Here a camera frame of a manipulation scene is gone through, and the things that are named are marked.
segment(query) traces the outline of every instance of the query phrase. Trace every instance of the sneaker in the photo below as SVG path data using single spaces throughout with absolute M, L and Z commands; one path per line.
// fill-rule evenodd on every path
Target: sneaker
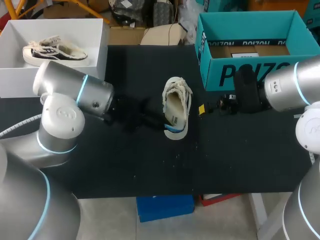
M 59 36 L 52 36 L 42 41 L 30 41 L 23 48 L 23 59 L 31 65 L 40 66 L 45 60 L 52 60 L 68 67 L 88 65 L 88 54 L 69 42 L 61 41 Z
M 182 77 L 171 77 L 162 93 L 163 113 L 171 125 L 165 124 L 164 134 L 171 140 L 183 139 L 188 132 L 192 91 Z

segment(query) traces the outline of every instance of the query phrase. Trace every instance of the table surface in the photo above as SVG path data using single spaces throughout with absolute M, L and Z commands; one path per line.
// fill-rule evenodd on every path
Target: table surface
M 193 91 L 187 136 L 168 139 L 140 127 L 126 133 L 85 115 L 85 128 L 67 163 L 43 171 L 80 198 L 293 191 L 311 166 L 295 136 L 299 111 L 199 116 L 198 107 L 222 92 L 206 92 L 194 46 L 110 46 L 105 80 L 118 93 L 150 98 L 162 112 L 162 91 L 173 76 Z M 0 99 L 0 131 L 42 112 L 38 98 Z M 37 130 L 39 121 L 8 137 Z

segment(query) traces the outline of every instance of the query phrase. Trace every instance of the yellow tag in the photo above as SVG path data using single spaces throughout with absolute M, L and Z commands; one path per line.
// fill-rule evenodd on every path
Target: yellow tag
M 206 111 L 205 111 L 205 105 L 202 104 L 200 107 L 199 107 L 199 115 L 201 114 L 204 114 Z

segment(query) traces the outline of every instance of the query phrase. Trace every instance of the teal box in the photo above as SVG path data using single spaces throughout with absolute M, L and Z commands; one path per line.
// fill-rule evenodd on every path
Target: teal box
M 286 45 L 290 55 L 212 58 L 209 48 L 250 45 Z M 320 54 L 320 47 L 296 11 L 238 11 L 201 13 L 195 51 L 205 89 L 229 91 L 244 64 L 263 81 L 271 71 Z
M 196 2 L 204 5 L 206 13 L 238 11 L 247 5 L 244 0 L 196 0 Z
M 320 0 L 310 0 L 305 10 L 303 21 L 308 29 L 320 26 Z

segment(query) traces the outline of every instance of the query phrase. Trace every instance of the blue box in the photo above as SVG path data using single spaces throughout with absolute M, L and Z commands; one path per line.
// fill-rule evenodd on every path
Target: blue box
M 140 222 L 191 214 L 195 209 L 192 195 L 137 197 Z
M 239 8 L 243 10 L 246 3 L 243 0 L 196 0 L 196 2 L 204 5 L 204 11 L 208 13 L 238 11 Z
M 213 58 L 211 46 L 285 46 L 287 55 Z M 258 81 L 274 70 L 320 54 L 320 47 L 296 11 L 201 13 L 195 40 L 203 85 L 207 91 L 234 90 L 240 66 L 252 65 Z

